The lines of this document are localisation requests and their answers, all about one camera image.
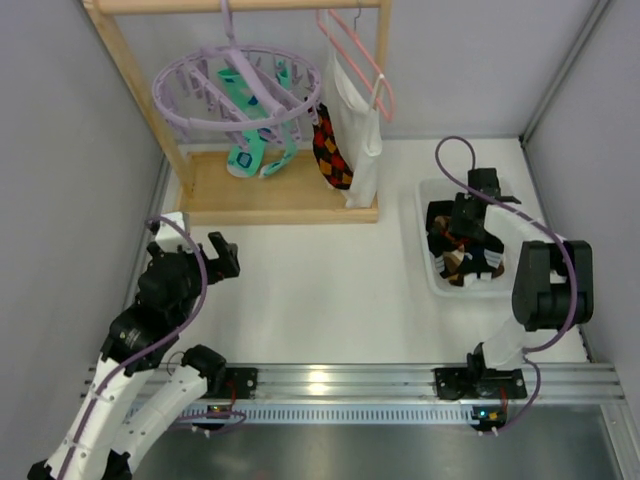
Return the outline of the black sock with blue accents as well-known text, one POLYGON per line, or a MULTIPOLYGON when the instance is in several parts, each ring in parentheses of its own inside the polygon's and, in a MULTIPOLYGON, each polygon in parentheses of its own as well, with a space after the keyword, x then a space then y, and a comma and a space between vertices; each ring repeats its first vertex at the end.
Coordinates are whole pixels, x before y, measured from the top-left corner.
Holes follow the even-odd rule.
POLYGON ((503 242, 494 235, 486 234, 483 240, 471 239, 465 244, 458 272, 463 276, 475 274, 478 279, 498 278, 505 272, 504 250, 503 242))

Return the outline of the purple round clip hanger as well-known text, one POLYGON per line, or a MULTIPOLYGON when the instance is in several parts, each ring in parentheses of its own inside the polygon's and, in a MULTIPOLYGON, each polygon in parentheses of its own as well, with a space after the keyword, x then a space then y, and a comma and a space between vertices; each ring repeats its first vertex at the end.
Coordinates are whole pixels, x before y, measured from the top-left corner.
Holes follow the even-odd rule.
POLYGON ((280 48, 240 44, 230 5, 221 3, 227 42, 204 46, 166 66, 151 87, 157 111, 175 131, 226 135, 246 151, 249 133, 284 147, 278 127, 291 122, 292 137, 302 140, 300 121, 313 120, 319 103, 321 73, 309 60, 280 48), (276 63, 285 60, 292 89, 279 85, 276 63))

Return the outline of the brown striped sock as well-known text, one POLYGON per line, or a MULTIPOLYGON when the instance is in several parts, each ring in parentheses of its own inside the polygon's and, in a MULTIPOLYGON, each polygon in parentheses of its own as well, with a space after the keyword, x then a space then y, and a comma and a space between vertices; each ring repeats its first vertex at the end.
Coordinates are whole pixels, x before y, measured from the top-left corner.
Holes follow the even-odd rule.
POLYGON ((459 270, 465 261, 465 240, 449 232, 449 216, 436 216, 429 231, 436 271, 450 285, 463 287, 465 275, 459 270))

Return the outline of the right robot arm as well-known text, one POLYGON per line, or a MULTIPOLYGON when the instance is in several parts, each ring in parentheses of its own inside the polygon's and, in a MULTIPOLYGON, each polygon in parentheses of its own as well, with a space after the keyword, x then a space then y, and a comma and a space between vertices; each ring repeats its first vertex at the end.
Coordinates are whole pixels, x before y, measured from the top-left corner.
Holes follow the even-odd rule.
POLYGON ((584 240, 567 240, 518 208, 501 192, 493 168, 467 173, 452 215, 455 234, 487 242, 495 237, 513 254, 511 315, 468 353, 461 368, 437 374, 442 399, 524 399, 520 385, 528 356, 549 349, 594 311, 593 252, 584 240))

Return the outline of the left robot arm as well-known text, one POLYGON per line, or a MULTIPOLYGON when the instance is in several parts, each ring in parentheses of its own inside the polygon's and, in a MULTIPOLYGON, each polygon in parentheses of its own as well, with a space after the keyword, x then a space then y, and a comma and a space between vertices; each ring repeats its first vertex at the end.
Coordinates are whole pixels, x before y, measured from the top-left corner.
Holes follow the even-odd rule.
POLYGON ((173 245, 155 239, 134 302, 111 323, 89 391, 60 446, 30 467, 30 479, 130 479, 149 449, 182 411, 215 394, 225 358, 205 345, 188 348, 167 381, 136 413, 130 408, 199 313, 209 286, 240 274, 238 248, 219 232, 207 258, 185 228, 173 245))

